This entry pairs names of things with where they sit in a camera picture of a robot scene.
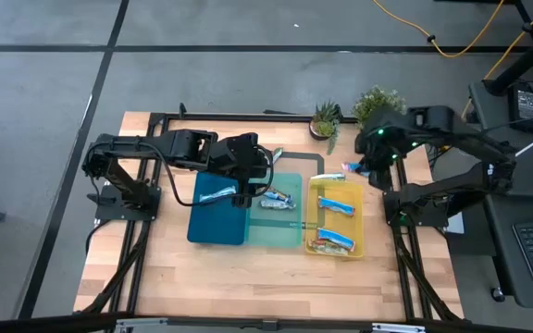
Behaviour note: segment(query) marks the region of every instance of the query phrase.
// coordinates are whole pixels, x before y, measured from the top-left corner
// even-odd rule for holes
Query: wrapped snack
[[[232,185],[223,190],[217,191],[213,194],[201,194],[199,196],[199,202],[203,202],[203,201],[210,200],[210,199],[215,199],[215,198],[222,197],[228,194],[235,194],[235,192],[236,192],[236,187]]]
[[[331,179],[331,180],[346,180],[347,177],[342,172],[337,172],[333,174],[322,174],[313,176],[310,179]]]
[[[351,252],[355,250],[355,242],[348,237],[342,236],[340,233],[324,228],[318,228],[316,235],[321,241],[333,242]]]
[[[265,194],[263,195],[266,196],[268,199],[283,201],[284,203],[287,203],[287,204],[293,203],[293,197],[290,194],[285,194],[281,191],[277,191],[272,186],[269,187],[268,191],[266,191]]]
[[[349,255],[347,249],[327,240],[309,240],[308,245],[317,253]]]
[[[339,203],[321,196],[318,196],[318,206],[320,208],[328,208],[331,211],[343,213],[348,216],[355,215],[355,207],[349,204]]]
[[[285,203],[280,200],[263,199],[260,201],[260,206],[263,208],[270,208],[276,210],[295,209],[295,203]]]
[[[273,151],[273,164],[277,163],[277,160],[279,159],[279,157],[281,157],[282,154],[283,154],[283,147],[276,148]]]
[[[357,168],[359,166],[361,166],[359,163],[344,162],[344,163],[341,164],[341,167],[342,167],[343,170],[354,172],[354,173],[357,173]],[[365,176],[365,177],[368,177],[369,174],[370,174],[369,171],[361,170],[361,172],[359,172],[359,175]]]

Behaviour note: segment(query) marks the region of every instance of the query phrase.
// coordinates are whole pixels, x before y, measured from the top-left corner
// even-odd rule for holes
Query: teal tray
[[[268,181],[253,179],[252,182]],[[256,246],[298,247],[302,244],[302,176],[296,173],[277,173],[273,176],[275,189],[290,194],[296,204],[293,210],[263,208],[260,201],[266,197],[252,199],[252,206],[246,212],[245,243]]]

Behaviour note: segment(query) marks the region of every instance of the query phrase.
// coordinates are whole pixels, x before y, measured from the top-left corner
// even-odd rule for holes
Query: plant pot
[[[324,141],[324,140],[328,140],[330,137],[327,137],[327,136],[324,136],[324,135],[321,135],[320,133],[318,133],[315,129],[314,129],[314,121],[310,121],[310,124],[308,125],[308,128],[310,129],[310,135],[312,136],[312,138],[314,138],[314,140],[316,141]]]

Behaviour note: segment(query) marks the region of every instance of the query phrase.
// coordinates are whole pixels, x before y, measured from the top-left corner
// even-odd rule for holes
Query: black bracket
[[[100,193],[100,204],[95,217],[100,220],[153,221],[157,216],[157,207],[162,192],[161,188],[147,186],[150,204],[142,209],[129,207],[121,198],[120,191],[114,185],[106,185]],[[88,195],[95,202],[95,195]]]
[[[184,106],[184,103],[180,103],[178,107],[178,118],[183,119],[184,114],[186,114],[188,110],[186,109],[186,106]]]
[[[276,332],[279,330],[279,321],[277,319],[265,319],[261,329],[267,332]]]

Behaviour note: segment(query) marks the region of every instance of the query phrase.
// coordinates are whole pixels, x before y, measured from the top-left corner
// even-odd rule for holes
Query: yellow cable
[[[511,45],[509,45],[509,47],[507,48],[505,53],[501,56],[499,61],[497,61],[497,63],[495,63],[495,65],[489,70],[489,72],[487,73],[487,75],[485,75],[483,80],[486,80],[486,79],[488,79],[490,77],[490,75],[495,71],[495,69],[497,69],[497,67],[501,64],[501,62],[503,62],[503,60],[507,57],[507,55],[509,55],[509,53],[511,52],[511,49],[513,49],[514,46],[516,46],[517,43],[519,43],[519,41],[521,41],[521,39],[524,38],[525,35],[526,35],[526,32],[522,31],[522,33],[520,33],[519,36],[517,36],[517,38],[515,38],[514,42],[511,43]],[[468,103],[466,104],[466,108],[464,109],[464,112],[462,113],[462,119],[465,119],[466,113],[468,112],[468,107],[470,106],[471,102],[472,102],[472,100],[468,99]]]
[[[393,19],[396,19],[404,24],[407,24],[413,28],[416,28],[417,30],[423,32],[424,35],[426,35],[427,37],[430,37],[431,34],[428,33],[427,31],[425,31],[425,29],[421,28],[419,25],[416,25],[414,24],[413,22],[410,22],[410,21],[407,21],[406,19],[403,19],[403,18],[399,18],[397,17],[396,15],[392,14],[390,11],[388,11],[388,9],[384,8],[384,6],[382,6],[378,0],[373,0],[374,4],[376,4],[384,13],[388,14],[390,17],[392,17]],[[445,56],[445,57],[449,57],[449,58],[456,58],[458,56],[461,56],[463,54],[465,54],[466,52],[468,52],[468,50],[470,49],[470,47],[474,46],[474,44],[480,39],[480,37],[482,37],[482,35],[485,33],[485,31],[487,30],[487,28],[489,27],[489,25],[492,23],[492,21],[495,19],[495,17],[497,17],[497,13],[499,13],[499,10],[501,9],[501,6],[503,5],[503,3],[505,2],[505,0],[501,0],[501,2],[499,3],[499,5],[497,6],[497,8],[495,8],[495,11],[492,13],[492,15],[490,16],[489,20],[487,21],[487,24],[485,24],[484,28],[482,28],[482,30],[478,33],[477,37],[475,37],[475,39],[472,41],[472,43],[470,43],[464,50],[458,52],[457,54],[453,54],[453,55],[449,55],[449,54],[446,54],[445,52],[443,52],[440,48],[439,45],[437,45],[437,43],[435,42],[435,40],[432,40],[431,43],[433,44],[433,46],[435,46],[435,48],[437,49],[437,51],[440,53],[440,55],[442,56]]]
[[[517,36],[517,38],[515,38],[514,42],[511,43],[511,45],[509,45],[509,47],[507,48],[505,53],[502,55],[501,59],[499,59],[499,61],[497,61],[497,63],[489,70],[489,73],[487,73],[487,75],[485,75],[483,80],[486,80],[486,79],[488,79],[490,77],[490,74],[492,74],[492,72],[495,71],[495,69],[497,69],[497,67],[501,64],[501,62],[507,57],[507,55],[509,55],[509,53],[511,52],[511,49],[513,49],[514,46],[517,43],[519,43],[519,41],[524,37],[525,34],[526,34],[526,32],[522,31],[522,33],[520,33],[519,36]]]

